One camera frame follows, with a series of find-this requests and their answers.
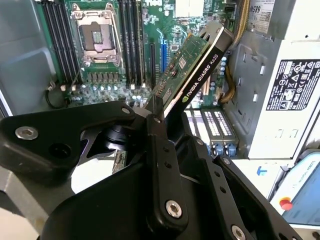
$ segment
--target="warning label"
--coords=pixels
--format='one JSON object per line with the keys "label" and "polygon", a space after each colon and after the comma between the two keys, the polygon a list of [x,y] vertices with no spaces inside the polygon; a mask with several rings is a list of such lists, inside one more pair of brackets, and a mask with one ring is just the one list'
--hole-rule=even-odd
{"label": "warning label", "polygon": [[267,111],[299,111],[308,106],[320,77],[318,60],[282,60]]}
{"label": "warning label", "polygon": [[267,34],[276,0],[251,0],[249,30]]}

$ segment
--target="screw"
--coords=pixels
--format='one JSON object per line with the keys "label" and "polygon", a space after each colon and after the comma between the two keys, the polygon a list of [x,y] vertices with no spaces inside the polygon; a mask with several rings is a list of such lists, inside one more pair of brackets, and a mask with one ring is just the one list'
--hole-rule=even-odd
{"label": "screw", "polygon": [[203,144],[204,144],[204,142],[203,142],[201,139],[197,139],[196,142],[197,142],[198,144],[200,144],[200,145],[203,145]]}
{"label": "screw", "polygon": [[122,108],[122,112],[124,112],[125,114],[129,114],[130,111],[128,109],[126,109],[125,107]]}
{"label": "screw", "polygon": [[158,124],[161,123],[161,121],[156,117],[154,117],[153,120],[155,120]]}
{"label": "screw", "polygon": [[224,161],[225,164],[230,165],[230,161],[228,158],[223,157],[222,160]]}
{"label": "screw", "polygon": [[165,209],[168,212],[168,214],[174,217],[175,219],[180,218],[182,215],[182,209],[176,201],[173,201],[173,200],[167,201],[165,204]]}
{"label": "screw", "polygon": [[38,131],[31,126],[21,126],[15,130],[15,135],[19,139],[34,140],[38,137]]}
{"label": "screw", "polygon": [[246,235],[240,227],[233,225],[231,231],[237,240],[246,240]]}

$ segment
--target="nvidia logo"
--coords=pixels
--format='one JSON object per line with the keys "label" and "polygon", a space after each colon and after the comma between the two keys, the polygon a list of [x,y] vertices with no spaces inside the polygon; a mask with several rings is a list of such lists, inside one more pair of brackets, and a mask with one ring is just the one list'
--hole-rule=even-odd
{"label": "nvidia logo", "polygon": [[185,103],[186,101],[188,101],[188,99],[189,99],[189,97],[184,96],[184,97],[182,98],[182,102]]}

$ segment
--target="cpu socket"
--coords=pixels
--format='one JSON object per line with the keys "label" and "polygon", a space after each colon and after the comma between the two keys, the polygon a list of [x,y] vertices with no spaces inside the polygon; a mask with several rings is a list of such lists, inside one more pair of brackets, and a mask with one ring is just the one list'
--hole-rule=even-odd
{"label": "cpu socket", "polygon": [[81,10],[72,4],[71,19],[74,20],[74,35],[77,46],[82,49],[85,63],[114,63],[121,62],[120,35],[117,29],[117,15],[112,4],[107,3],[105,10]]}

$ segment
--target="blue pcie slot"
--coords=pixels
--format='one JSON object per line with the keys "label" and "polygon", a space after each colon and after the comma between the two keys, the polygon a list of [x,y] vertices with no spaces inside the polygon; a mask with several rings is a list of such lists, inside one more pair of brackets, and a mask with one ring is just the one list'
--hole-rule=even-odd
{"label": "blue pcie slot", "polygon": [[167,67],[167,40],[161,42],[161,71],[162,73]]}

